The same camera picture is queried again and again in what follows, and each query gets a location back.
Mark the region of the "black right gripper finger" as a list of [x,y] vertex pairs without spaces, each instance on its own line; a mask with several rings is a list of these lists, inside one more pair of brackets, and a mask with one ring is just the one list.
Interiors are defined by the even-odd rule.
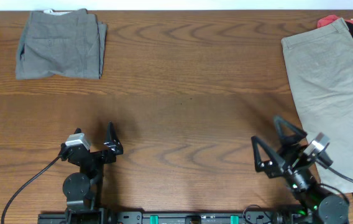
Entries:
[[307,136],[304,130],[291,124],[279,115],[273,117],[273,123],[282,146],[299,144]]
[[257,136],[251,137],[256,172],[264,172],[269,179],[285,173],[285,160]]

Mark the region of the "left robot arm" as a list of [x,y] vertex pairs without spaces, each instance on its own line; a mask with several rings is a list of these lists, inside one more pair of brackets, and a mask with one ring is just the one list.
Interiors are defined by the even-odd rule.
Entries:
[[80,128],[61,145],[60,159],[80,168],[63,183],[66,223],[117,222],[115,214],[100,203],[104,165],[116,162],[116,156],[124,152],[112,122],[108,123],[104,145],[107,148],[102,151],[90,151],[91,143]]

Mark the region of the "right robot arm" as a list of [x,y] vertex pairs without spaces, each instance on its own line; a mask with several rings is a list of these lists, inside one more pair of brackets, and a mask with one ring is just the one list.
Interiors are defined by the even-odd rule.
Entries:
[[338,189],[316,180],[309,168],[318,163],[328,168],[333,161],[326,153],[330,139],[319,133],[308,144],[307,133],[283,119],[273,118],[281,147],[272,149],[257,136],[251,137],[256,172],[268,178],[285,179],[299,206],[283,208],[271,216],[272,223],[348,223],[349,200]]

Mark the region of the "khaki beige shorts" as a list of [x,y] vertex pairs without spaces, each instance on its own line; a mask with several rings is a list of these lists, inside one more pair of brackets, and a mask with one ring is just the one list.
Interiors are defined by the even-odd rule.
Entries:
[[321,182],[353,192],[353,37],[338,19],[324,27],[282,39],[290,89],[307,140],[322,132],[333,164],[316,168]]

